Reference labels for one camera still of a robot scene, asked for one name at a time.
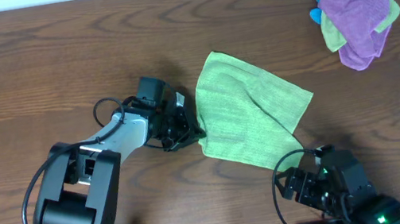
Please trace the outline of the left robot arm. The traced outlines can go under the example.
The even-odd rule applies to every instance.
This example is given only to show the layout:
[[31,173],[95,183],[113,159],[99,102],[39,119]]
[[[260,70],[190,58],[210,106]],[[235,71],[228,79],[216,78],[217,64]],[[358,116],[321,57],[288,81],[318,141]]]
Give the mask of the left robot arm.
[[33,224],[115,224],[122,163],[150,140],[175,152],[204,136],[186,97],[130,97],[92,137],[57,143],[32,179]]

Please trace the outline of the green microfiber cloth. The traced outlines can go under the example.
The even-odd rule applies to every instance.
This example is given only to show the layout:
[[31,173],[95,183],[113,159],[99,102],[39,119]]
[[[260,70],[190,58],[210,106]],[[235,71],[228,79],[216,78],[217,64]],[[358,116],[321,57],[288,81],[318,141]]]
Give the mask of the green microfiber cloth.
[[293,133],[312,92],[221,52],[209,54],[197,82],[205,156],[281,171],[298,165],[303,146]]

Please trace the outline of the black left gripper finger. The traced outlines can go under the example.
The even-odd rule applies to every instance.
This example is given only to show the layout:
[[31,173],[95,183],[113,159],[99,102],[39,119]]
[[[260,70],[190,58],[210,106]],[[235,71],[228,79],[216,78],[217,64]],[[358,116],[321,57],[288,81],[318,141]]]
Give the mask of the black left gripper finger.
[[194,113],[192,111],[192,108],[189,105],[188,100],[185,99],[185,105],[184,105],[184,116],[186,118],[186,122],[189,125],[190,129],[195,129],[196,126],[196,118],[194,117]]
[[179,138],[173,145],[169,147],[169,152],[175,152],[179,149],[190,146],[191,144],[199,141],[206,137],[206,133],[200,127],[193,127],[188,130],[181,138]]

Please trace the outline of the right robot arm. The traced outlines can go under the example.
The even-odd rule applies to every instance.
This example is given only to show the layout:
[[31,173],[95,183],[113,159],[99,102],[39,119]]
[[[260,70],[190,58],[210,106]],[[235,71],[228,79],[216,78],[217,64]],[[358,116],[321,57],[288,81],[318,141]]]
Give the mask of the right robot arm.
[[376,192],[351,152],[305,149],[294,138],[312,96],[281,79],[198,90],[193,120],[202,152],[271,169],[274,200],[320,210],[335,224],[400,224],[400,202]]

